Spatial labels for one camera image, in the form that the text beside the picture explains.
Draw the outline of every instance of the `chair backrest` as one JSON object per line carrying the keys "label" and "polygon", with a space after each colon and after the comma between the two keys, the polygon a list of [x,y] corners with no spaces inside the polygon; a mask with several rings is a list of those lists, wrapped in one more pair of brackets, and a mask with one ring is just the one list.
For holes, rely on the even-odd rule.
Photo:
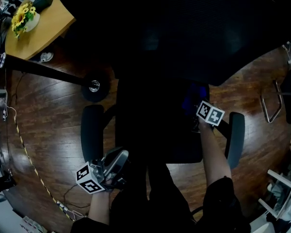
{"label": "chair backrest", "polygon": [[115,66],[155,52],[146,70],[213,85],[291,39],[291,16],[273,0],[61,1],[105,35]]}

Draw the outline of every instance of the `wooden desk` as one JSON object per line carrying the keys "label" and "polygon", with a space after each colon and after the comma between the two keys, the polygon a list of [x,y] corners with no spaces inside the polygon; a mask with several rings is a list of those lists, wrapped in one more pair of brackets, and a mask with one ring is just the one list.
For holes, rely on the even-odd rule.
{"label": "wooden desk", "polygon": [[9,28],[5,40],[5,52],[9,55],[28,60],[47,47],[75,21],[60,0],[53,0],[50,7],[40,13],[38,25],[30,32],[15,38]]}

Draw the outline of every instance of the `potted plant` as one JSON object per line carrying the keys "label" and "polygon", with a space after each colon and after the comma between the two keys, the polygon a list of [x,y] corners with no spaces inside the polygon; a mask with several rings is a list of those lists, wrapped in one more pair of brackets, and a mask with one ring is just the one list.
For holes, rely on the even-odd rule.
{"label": "potted plant", "polygon": [[26,3],[20,6],[12,18],[12,31],[15,38],[19,38],[22,32],[29,32],[39,22],[40,15],[35,11],[32,4]]}

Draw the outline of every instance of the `wooden floor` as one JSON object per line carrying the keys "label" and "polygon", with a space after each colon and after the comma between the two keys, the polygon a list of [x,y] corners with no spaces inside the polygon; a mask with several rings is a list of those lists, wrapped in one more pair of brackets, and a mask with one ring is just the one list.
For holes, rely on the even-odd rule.
{"label": "wooden floor", "polygon": [[[114,79],[111,67],[94,60],[76,62],[57,45],[54,46],[54,52],[53,60],[46,65],[66,73],[82,77],[90,68],[106,69],[111,78],[111,90],[101,104],[105,109],[115,104],[117,80]],[[228,115],[232,111],[245,116],[243,154],[232,175],[236,195],[248,217],[256,213],[258,198],[265,193],[269,179],[267,170],[280,169],[282,160],[289,154],[291,125],[286,123],[285,110],[281,111],[274,123],[268,124],[259,100],[261,90],[272,90],[273,79],[283,80],[288,70],[286,61],[284,50],[274,50],[239,70],[223,85],[210,87],[210,100],[226,111],[225,120],[228,121]],[[21,75],[18,71],[7,73],[10,97],[15,92]],[[2,71],[0,80],[4,81]],[[27,151],[50,192],[57,200],[63,201],[64,193],[75,184],[75,170],[84,163],[80,138],[81,113],[91,103],[82,97],[78,85],[32,74],[23,77],[17,95],[17,105],[15,98],[11,105],[17,110],[18,125]],[[266,102],[271,111],[276,110],[276,96],[271,96]],[[8,140],[10,165],[17,183],[17,186],[6,192],[10,204],[16,211],[48,230],[69,232],[72,222],[43,188],[21,147],[11,115],[13,111],[10,110],[7,128],[1,119],[1,113],[1,159],[6,163],[5,168],[8,168]],[[112,120],[104,131],[105,150],[114,147],[114,124],[115,120]],[[216,135],[224,150],[225,139],[218,132]],[[201,206],[206,192],[203,164],[168,167],[190,208],[193,210]],[[68,194],[67,200],[85,206],[90,202],[90,196],[75,187]],[[71,208],[82,213],[88,211],[88,208]]]}

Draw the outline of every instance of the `black sleeve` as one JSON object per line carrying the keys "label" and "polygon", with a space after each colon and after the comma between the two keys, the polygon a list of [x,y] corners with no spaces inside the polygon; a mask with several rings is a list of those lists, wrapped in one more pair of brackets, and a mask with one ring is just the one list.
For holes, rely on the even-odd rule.
{"label": "black sleeve", "polygon": [[222,178],[207,188],[203,217],[198,224],[207,231],[251,232],[250,224],[243,216],[240,203],[234,194],[233,181],[230,178]]}
{"label": "black sleeve", "polygon": [[108,232],[109,226],[104,223],[99,223],[88,217],[75,221],[72,225],[70,233],[80,232]]}

